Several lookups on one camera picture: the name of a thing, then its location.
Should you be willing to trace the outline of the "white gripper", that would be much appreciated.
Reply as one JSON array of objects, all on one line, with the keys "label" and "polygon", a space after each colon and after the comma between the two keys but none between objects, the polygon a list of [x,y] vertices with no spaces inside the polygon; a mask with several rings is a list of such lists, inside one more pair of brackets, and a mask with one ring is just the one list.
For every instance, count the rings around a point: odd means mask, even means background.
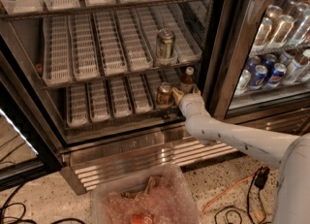
[{"label": "white gripper", "polygon": [[179,104],[179,109],[186,119],[193,116],[210,117],[209,112],[205,109],[204,100],[201,96],[201,91],[194,85],[192,93],[184,95],[184,92],[176,87],[172,89],[172,97],[176,105]]}]

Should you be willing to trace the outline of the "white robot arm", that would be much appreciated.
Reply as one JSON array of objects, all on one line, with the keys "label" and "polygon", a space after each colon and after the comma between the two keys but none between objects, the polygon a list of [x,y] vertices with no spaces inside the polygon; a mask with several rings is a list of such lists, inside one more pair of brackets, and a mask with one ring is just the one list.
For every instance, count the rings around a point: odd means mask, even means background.
[{"label": "white robot arm", "polygon": [[279,170],[272,224],[310,223],[310,135],[289,135],[222,122],[205,109],[199,91],[172,97],[187,132],[201,144],[222,142]]}]

